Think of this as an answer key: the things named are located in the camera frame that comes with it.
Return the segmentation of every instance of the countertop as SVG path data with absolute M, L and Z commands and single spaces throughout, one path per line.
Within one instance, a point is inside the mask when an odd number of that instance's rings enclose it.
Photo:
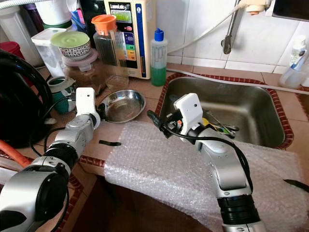
M 178 65 L 168 64 L 168 68 L 183 70 L 187 72 L 194 72 L 200 74 L 210 75 L 223 75 L 239 78 L 249 78 L 259 80 L 268 85 L 277 85 L 279 74 L 272 73 L 259 73 L 259 72 L 246 72 L 227 69 L 205 68 L 191 65 Z M 46 70 L 42 70 L 41 73 L 46 75 Z M 167 72 L 167 76 L 172 75 L 172 72 Z M 160 97 L 162 87 L 155 87 L 151 85 L 150 80 L 140 80 L 137 78 L 131 78 L 128 89 L 134 89 L 140 92 L 146 99 L 146 107 L 144 111 L 135 119 L 138 121 L 150 122 L 147 117 L 147 110 L 155 110 Z M 105 89 L 96 98 L 96 104 L 98 105 L 105 96 L 111 92 Z M 305 182 L 309 183 L 309 117 L 306 115 L 301 103 L 299 102 L 297 95 L 289 92 L 277 91 L 282 107 L 288 118 L 288 121 L 292 127 L 294 133 L 294 140 L 292 144 L 286 148 L 287 151 L 295 152 L 299 155 L 300 164 L 303 169 Z M 70 112 L 66 115 L 59 115 L 57 112 L 52 111 L 52 116 L 57 119 L 57 123 L 53 126 L 63 127 L 65 124 L 74 118 L 75 113 Z M 110 142 L 118 141 L 119 135 L 124 127 L 124 124 L 112 124 L 109 122 L 101 122 L 100 126 L 95 130 L 93 139 L 86 146 L 86 149 L 80 159 L 80 164 L 85 171 L 104 175 L 103 167 L 104 160 L 110 155 L 113 147 L 99 144 L 99 140 L 106 140 Z M 48 140 L 50 144 L 56 132 L 52 134 Z M 42 152 L 43 142 L 37 143 L 36 148 Z M 29 148 L 23 148 L 19 150 L 25 156 L 35 158 L 34 153 Z

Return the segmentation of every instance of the blue bottle cap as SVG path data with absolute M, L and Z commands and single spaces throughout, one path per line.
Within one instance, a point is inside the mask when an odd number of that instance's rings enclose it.
M 160 28 L 158 28 L 155 32 L 154 32 L 154 40 L 155 41 L 163 41 L 164 39 L 164 31 L 160 30 Z

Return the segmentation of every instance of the bubble wrap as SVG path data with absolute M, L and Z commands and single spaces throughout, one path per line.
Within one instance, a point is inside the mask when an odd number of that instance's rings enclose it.
M 208 178 L 208 166 L 192 144 L 166 139 L 153 124 L 127 123 L 105 163 L 108 182 L 151 196 L 223 231 L 220 208 Z M 245 154 L 253 181 L 253 199 L 270 232 L 292 232 L 307 220 L 305 192 L 282 179 L 302 181 L 295 153 L 235 141 Z

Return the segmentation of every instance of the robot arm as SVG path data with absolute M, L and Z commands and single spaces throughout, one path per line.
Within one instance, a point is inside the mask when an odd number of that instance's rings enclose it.
M 163 123 L 153 112 L 147 115 L 167 138 L 177 135 L 194 144 L 209 165 L 225 232 L 266 232 L 252 198 L 252 182 L 243 153 L 226 137 L 202 125 L 203 111 L 195 93 L 179 98 L 176 112 Z
M 62 209 L 71 170 L 100 124 L 92 88 L 77 89 L 76 106 L 77 116 L 57 134 L 44 156 L 3 187 L 1 232 L 35 231 Z

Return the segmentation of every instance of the metal bowl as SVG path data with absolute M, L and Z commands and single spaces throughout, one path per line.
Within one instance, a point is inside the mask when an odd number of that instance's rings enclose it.
M 105 105 L 106 121 L 123 123 L 140 115 L 145 108 L 146 101 L 135 90 L 120 90 L 108 95 L 101 104 Z

